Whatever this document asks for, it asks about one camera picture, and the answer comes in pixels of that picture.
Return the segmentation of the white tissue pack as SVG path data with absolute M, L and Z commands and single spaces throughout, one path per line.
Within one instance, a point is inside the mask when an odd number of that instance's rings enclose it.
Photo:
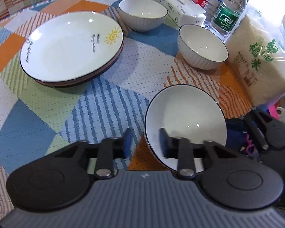
M 160 0 L 160 2 L 178 27 L 186 24 L 202 26 L 206 19 L 206 11 L 189 0 Z

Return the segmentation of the white bowl dark rim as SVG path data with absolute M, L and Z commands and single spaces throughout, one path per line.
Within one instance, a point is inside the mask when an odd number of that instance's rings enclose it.
M 186 24 L 180 27 L 177 45 L 186 63 L 200 70 L 217 69 L 229 57 L 222 40 L 198 25 Z

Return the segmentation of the white plate with sun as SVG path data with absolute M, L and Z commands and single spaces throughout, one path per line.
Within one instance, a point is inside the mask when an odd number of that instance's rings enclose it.
M 97 12 L 71 12 L 45 22 L 28 36 L 20 65 L 31 78 L 67 81 L 104 66 L 123 40 L 124 33 L 114 19 Z

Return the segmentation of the green label water bottle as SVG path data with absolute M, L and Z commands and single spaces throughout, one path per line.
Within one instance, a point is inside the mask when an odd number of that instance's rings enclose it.
M 247 0 L 222 0 L 214 14 L 211 27 L 226 37 L 239 20 L 247 4 Z

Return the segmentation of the bag of rice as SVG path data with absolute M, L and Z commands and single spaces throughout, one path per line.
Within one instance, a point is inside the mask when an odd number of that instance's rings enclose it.
M 285 12 L 249 7 L 226 46 L 228 64 L 254 106 L 285 95 Z

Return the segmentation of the colourful checkered tablecloth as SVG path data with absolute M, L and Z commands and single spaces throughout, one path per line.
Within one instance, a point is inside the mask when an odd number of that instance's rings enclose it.
M 146 33 L 122 25 L 124 46 L 118 60 L 84 84 L 54 89 L 24 73 L 20 50 L 34 29 L 74 11 L 101 12 L 119 21 L 120 1 L 46 1 L 0 23 L 0 219 L 13 209 L 6 191 L 9 174 L 71 142 L 98 143 L 120 136 L 129 127 L 134 131 L 131 154 L 116 160 L 115 168 L 164 169 L 145 142 L 143 121 L 151 99 L 167 86 L 190 84 L 203 89 L 218 102 L 226 118 L 251 109 L 227 66 L 207 72 L 184 62 L 177 51 L 178 28 L 169 17 Z

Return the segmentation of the white ribbed bowl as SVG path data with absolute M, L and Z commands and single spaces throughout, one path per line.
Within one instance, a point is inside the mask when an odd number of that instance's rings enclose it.
M 118 4 L 119 16 L 134 31 L 146 32 L 160 26 L 168 10 L 153 0 L 122 0 Z

